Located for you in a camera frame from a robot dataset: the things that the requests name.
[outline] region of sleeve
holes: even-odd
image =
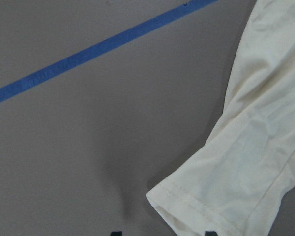
[[[206,144],[147,194],[179,236],[266,236],[295,185],[295,0],[258,0],[223,115]]]

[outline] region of gray floor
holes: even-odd
[[[181,0],[0,0],[0,87]],[[255,0],[220,0],[0,103],[0,236],[174,236],[145,193],[222,113]],[[270,236],[295,235],[295,188]]]

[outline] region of shirt sleeve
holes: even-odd
[[[223,115],[206,144],[147,194],[179,236],[266,236],[295,185],[295,0],[258,0]]]

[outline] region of stitching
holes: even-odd
[[[248,221],[248,219],[250,218],[251,214],[255,211],[255,209],[257,208],[257,206],[260,204],[261,200],[265,197],[265,195],[267,194],[267,192],[270,190],[270,188],[274,185],[274,183],[276,182],[276,180],[281,176],[283,170],[285,169],[287,163],[289,162],[290,158],[294,155],[295,150],[293,151],[293,153],[290,155],[290,157],[287,159],[287,161],[285,162],[283,168],[281,169],[280,173],[276,176],[276,178],[274,179],[274,181],[271,183],[271,185],[269,186],[269,188],[265,191],[265,193],[262,195],[262,197],[259,199],[259,201],[257,202],[257,204],[255,205],[255,207],[251,210],[251,212],[249,213],[248,217],[245,219],[243,227],[246,225],[246,222]]]
[[[241,229],[239,228],[239,225],[235,224],[235,223],[231,223],[228,219],[226,219],[223,215],[221,215],[220,213],[218,213],[215,209],[211,208],[210,206],[208,206],[207,204],[205,204],[202,200],[200,200],[197,196],[193,195],[192,193],[189,193],[187,190],[185,190],[184,188],[178,186],[176,183],[174,183],[170,178],[167,179],[172,185],[174,185],[176,188],[182,190],[184,193],[186,193],[187,195],[190,195],[191,197],[193,197],[195,200],[197,200],[198,202],[200,202],[201,204],[203,204],[205,207],[207,207],[208,209],[210,209],[211,211],[213,211],[215,214],[218,214],[221,218],[223,218],[224,220],[226,220],[229,224],[233,225],[234,228],[236,228],[239,232],[241,232]]]
[[[168,188],[166,188],[164,185],[160,184],[159,185],[165,189],[169,194],[175,195],[175,197],[180,200],[182,203],[184,203],[185,205],[188,205],[190,208],[194,209],[199,215],[205,215],[205,217],[207,217],[209,220],[213,221],[216,225],[218,225],[221,229],[223,229],[224,231],[226,231],[227,233],[229,233],[230,235],[233,234],[233,232],[225,229],[223,226],[221,226],[219,223],[217,223],[215,220],[212,219],[211,216],[204,214],[203,212],[201,212],[199,209],[195,208],[194,206],[190,205],[188,202],[184,201],[182,198],[180,198],[177,194],[175,194],[174,192],[170,191]]]

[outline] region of cream garment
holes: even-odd
[[[147,198],[179,236],[266,236],[294,185],[295,0],[258,0],[223,115],[206,144]]]

